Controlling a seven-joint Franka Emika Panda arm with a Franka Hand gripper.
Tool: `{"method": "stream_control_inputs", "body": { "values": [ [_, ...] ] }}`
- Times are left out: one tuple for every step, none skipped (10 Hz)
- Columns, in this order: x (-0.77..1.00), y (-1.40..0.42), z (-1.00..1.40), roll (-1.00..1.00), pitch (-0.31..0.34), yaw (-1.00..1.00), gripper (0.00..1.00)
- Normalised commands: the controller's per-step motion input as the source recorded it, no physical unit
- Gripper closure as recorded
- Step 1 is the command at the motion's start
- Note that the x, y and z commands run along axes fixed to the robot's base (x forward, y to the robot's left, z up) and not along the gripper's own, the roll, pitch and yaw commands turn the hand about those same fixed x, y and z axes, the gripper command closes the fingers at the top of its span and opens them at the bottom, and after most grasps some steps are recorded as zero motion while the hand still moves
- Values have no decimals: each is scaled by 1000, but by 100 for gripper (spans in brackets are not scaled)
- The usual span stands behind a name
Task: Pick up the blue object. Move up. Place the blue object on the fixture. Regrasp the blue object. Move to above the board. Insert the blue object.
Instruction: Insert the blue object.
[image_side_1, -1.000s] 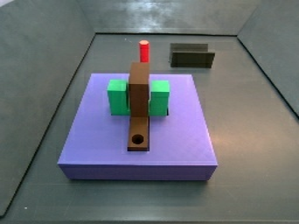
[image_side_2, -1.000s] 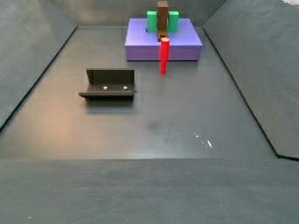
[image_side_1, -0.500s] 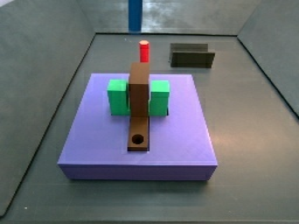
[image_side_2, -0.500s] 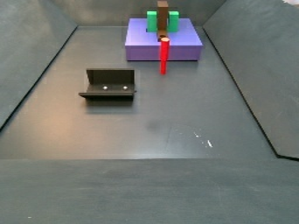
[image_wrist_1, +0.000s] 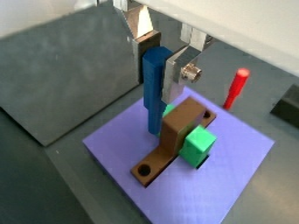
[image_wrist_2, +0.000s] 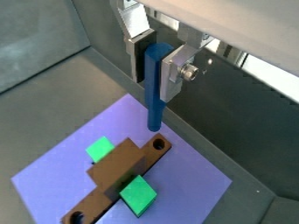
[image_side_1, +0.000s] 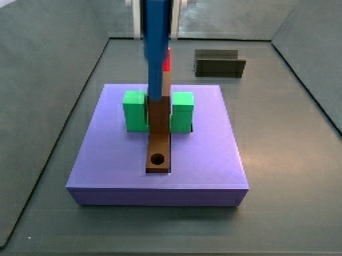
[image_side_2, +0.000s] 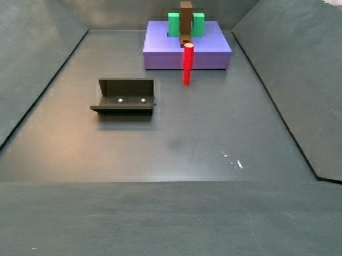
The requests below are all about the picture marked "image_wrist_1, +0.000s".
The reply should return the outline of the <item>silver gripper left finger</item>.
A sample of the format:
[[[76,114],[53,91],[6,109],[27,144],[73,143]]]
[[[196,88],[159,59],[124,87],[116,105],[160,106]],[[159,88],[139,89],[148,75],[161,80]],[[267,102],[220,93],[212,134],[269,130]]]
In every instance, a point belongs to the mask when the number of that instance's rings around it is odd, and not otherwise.
[[[112,0],[116,12],[125,23],[128,40],[132,44],[137,82],[143,78],[143,56],[145,51],[160,45],[161,33],[155,30],[149,11],[145,5],[135,0]]]

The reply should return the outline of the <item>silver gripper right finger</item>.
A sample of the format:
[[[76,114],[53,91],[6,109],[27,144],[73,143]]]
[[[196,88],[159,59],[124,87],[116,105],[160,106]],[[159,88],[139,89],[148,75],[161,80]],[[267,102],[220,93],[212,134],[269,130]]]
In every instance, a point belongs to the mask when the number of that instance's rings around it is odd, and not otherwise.
[[[181,41],[187,46],[183,46],[164,63],[161,100],[165,104],[180,96],[185,83],[193,83],[201,77],[201,69],[196,63],[213,40],[205,32],[187,24],[181,25]]]

